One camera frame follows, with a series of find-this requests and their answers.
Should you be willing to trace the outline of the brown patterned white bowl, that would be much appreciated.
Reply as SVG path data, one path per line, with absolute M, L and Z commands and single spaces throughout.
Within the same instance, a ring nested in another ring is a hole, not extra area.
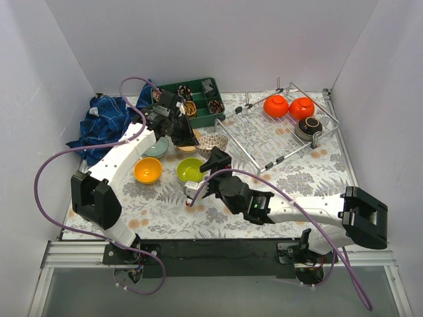
M 217 147 L 221 151 L 225 151 L 228 144 L 228 138 L 225 135 L 211 134 L 201 136 L 198 139 L 199 144 L 196 145 L 196 149 L 199 155 L 205 159 L 209 159 L 212 149 Z

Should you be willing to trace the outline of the lime green bowl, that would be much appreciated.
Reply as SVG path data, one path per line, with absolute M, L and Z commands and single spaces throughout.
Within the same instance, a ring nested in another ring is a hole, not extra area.
M 200 172 L 200 167 L 204 161 L 195 157 L 183 159 L 176 169 L 178 179 L 185 183 L 187 181 L 201 182 L 204 179 L 204 173 Z

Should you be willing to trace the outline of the beige bowl with drawing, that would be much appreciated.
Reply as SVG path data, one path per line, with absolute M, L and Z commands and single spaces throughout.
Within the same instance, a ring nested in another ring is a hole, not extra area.
M 201 138 L 202 134 L 198 130 L 194 130 L 194 135 L 196 139 Z M 197 148 L 195 146 L 185 146 L 185 147 L 176 147 L 177 151 L 181 151 L 183 153 L 195 153 Z

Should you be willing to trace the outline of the pale green ribbed bowl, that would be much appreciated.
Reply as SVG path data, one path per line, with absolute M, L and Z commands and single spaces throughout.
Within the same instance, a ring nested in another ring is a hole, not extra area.
M 169 141 L 166 137 L 160 138 L 153 146 L 151 146 L 146 152 L 145 157 L 161 158 L 169 149 Z

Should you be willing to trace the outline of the yellow bowl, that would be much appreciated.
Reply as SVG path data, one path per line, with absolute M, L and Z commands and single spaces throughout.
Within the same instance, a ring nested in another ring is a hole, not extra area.
M 154 184 L 162 174 L 162 164 L 154 157 L 145 157 L 134 166 L 134 177 L 142 184 Z

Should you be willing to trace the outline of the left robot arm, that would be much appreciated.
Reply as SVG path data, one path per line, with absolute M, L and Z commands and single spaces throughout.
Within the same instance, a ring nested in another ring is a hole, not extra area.
M 122 178 L 141 156 L 161 137 L 170 137 L 176 146 L 198 143 L 190 119 L 185 114 L 182 97 L 163 91 L 159 101 L 141 110 L 114 146 L 86 173 L 71 178 L 73 211 L 98 228 L 106 239 L 118 243 L 119 258 L 134 264 L 140 258 L 139 238 L 121 218 L 122 206 L 116 191 Z

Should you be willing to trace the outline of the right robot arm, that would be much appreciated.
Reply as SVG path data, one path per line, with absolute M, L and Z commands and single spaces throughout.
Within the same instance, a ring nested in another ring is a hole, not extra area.
M 348 186 L 339 195 L 297 199 L 277 187 L 269 192 L 254 190 L 231 167 L 231 156 L 217 147 L 200 172 L 210 172 L 210 176 L 200 185 L 199 197 L 214 195 L 232 214 L 241 214 L 250 223 L 313 224 L 306 242 L 299 245 L 300 257 L 306 262 L 353 244 L 371 250 L 387 248 L 388 207 L 359 187 Z

